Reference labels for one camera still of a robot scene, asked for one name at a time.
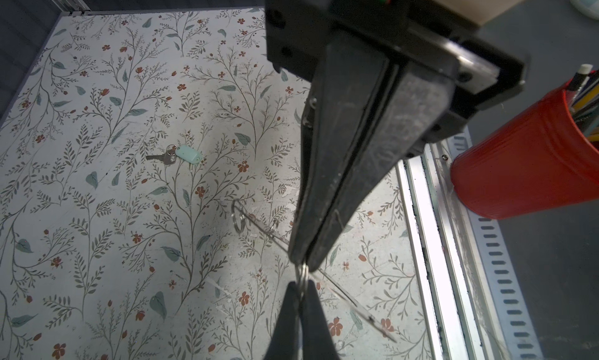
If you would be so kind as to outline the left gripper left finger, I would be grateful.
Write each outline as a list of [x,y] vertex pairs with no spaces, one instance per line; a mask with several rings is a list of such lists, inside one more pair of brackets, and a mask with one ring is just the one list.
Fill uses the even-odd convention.
[[293,360],[299,353],[299,292],[295,282],[287,285],[279,318],[263,360]]

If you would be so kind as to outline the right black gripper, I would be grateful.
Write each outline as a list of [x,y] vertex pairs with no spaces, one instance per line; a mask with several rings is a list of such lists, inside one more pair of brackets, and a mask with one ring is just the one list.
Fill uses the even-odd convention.
[[[275,69],[312,82],[289,248],[309,271],[393,166],[460,133],[527,78],[522,52],[433,0],[265,0],[265,16]],[[386,57],[360,38],[439,74],[407,63],[379,81]]]

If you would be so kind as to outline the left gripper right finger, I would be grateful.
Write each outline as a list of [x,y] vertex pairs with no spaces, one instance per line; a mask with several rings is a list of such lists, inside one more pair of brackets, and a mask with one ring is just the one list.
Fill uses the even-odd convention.
[[340,360],[316,289],[304,293],[299,306],[303,359]]

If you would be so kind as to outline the green-capped key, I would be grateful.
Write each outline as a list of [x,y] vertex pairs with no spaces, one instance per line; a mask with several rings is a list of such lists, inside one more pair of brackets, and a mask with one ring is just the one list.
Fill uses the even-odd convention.
[[203,154],[187,145],[169,145],[165,152],[159,155],[147,155],[146,160],[159,161],[165,166],[173,165],[177,160],[182,160],[192,165],[199,164],[203,159]]

